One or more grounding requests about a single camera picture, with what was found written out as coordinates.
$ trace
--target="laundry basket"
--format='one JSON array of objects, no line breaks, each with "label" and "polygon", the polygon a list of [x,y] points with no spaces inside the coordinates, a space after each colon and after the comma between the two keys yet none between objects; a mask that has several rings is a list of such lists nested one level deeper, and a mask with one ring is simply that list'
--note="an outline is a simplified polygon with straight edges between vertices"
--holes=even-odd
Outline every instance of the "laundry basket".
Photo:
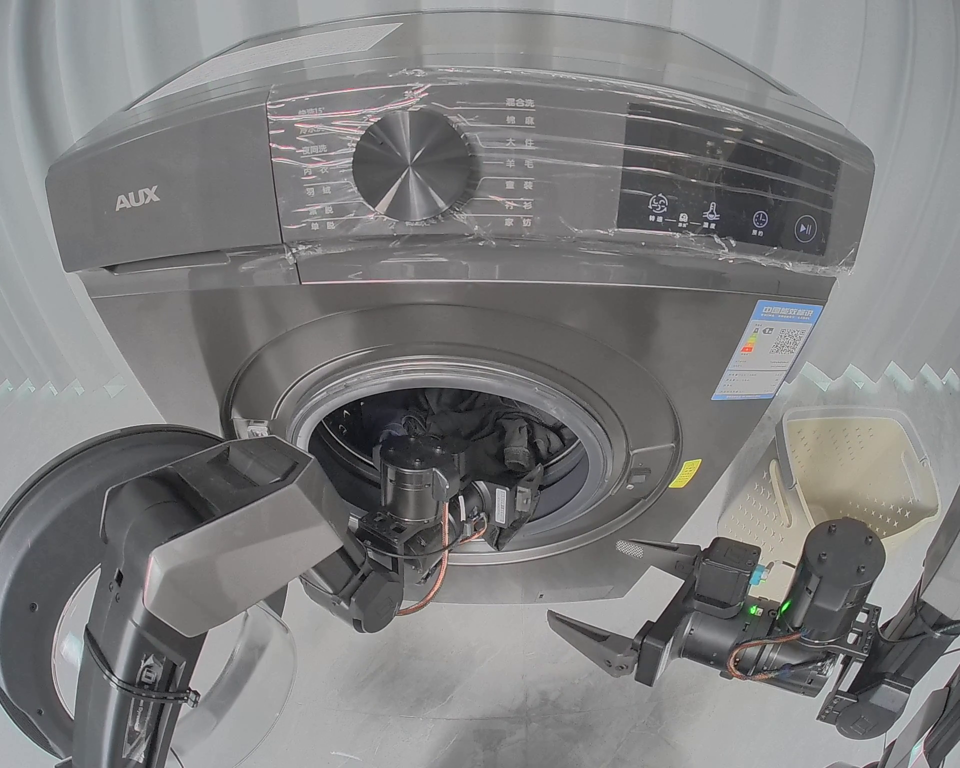
[{"label": "laundry basket", "polygon": [[810,526],[866,523],[890,549],[937,516],[937,486],[910,419],[887,408],[793,408],[777,428],[784,502]]},{"label": "laundry basket", "polygon": [[[718,522],[721,536],[756,544],[766,563],[794,564],[820,522],[853,517],[889,551],[939,511],[933,472],[916,430],[888,408],[793,408]],[[782,597],[792,567],[752,590]]]}]

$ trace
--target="play pause button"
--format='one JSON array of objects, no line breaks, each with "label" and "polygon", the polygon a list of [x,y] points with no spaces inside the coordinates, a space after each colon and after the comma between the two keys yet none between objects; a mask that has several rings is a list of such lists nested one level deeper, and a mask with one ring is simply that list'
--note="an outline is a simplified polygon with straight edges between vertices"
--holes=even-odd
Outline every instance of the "play pause button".
[{"label": "play pause button", "polygon": [[817,236],[817,220],[812,216],[801,216],[793,227],[793,233],[801,243],[809,243]]}]

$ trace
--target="copper braided cable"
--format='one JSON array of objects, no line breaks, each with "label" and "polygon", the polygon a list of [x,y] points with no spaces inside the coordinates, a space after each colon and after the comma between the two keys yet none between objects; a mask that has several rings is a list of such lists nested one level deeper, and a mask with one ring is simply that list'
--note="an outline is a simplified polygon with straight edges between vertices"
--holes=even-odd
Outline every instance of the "copper braided cable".
[{"label": "copper braided cable", "polygon": [[[449,544],[450,541],[450,517],[448,513],[448,506],[444,504],[444,549]],[[410,606],[410,608],[401,608],[396,612],[398,616],[409,616],[411,613],[416,613],[417,611],[422,611],[428,605],[434,597],[437,596],[437,592],[440,591],[441,585],[444,583],[444,577],[446,576],[446,560],[449,557],[449,550],[444,552],[443,557],[440,560],[440,572],[437,574],[437,581],[433,583],[433,587],[430,588],[430,591],[427,592],[423,599],[420,600],[416,605]]]},{"label": "copper braided cable", "polygon": [[727,656],[727,671],[730,672],[731,676],[737,678],[738,680],[752,680],[756,682],[770,680],[773,677],[776,677],[780,672],[778,669],[772,669],[769,672],[759,672],[755,675],[744,675],[740,670],[736,668],[737,663],[740,661],[736,657],[738,653],[743,651],[750,650],[751,648],[756,648],[758,645],[780,645],[784,642],[792,642],[793,640],[800,639],[800,632],[794,632],[790,635],[783,635],[780,637],[765,637],[760,640],[750,640],[748,642],[741,642],[739,645],[734,645],[733,649],[730,651],[730,655]]}]

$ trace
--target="black garment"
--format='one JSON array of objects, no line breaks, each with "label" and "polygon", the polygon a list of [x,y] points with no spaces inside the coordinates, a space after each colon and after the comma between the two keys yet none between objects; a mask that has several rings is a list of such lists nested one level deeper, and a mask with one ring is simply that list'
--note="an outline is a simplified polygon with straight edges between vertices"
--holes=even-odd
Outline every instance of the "black garment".
[{"label": "black garment", "polygon": [[471,479],[522,476],[576,442],[561,421],[524,403],[472,390],[429,388],[364,399],[368,440],[391,434],[459,438],[469,443]]}]

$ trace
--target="yellow warning sticker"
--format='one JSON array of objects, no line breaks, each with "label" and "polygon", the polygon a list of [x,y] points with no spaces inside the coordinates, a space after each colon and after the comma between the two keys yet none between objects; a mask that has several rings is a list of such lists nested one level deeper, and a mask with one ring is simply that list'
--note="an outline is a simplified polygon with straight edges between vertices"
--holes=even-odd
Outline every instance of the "yellow warning sticker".
[{"label": "yellow warning sticker", "polygon": [[700,465],[704,462],[703,459],[690,459],[688,462],[684,462],[684,465],[680,467],[680,472],[673,482],[670,483],[670,488],[682,488],[687,483],[693,479],[693,475],[697,473],[697,469],[700,468]]}]

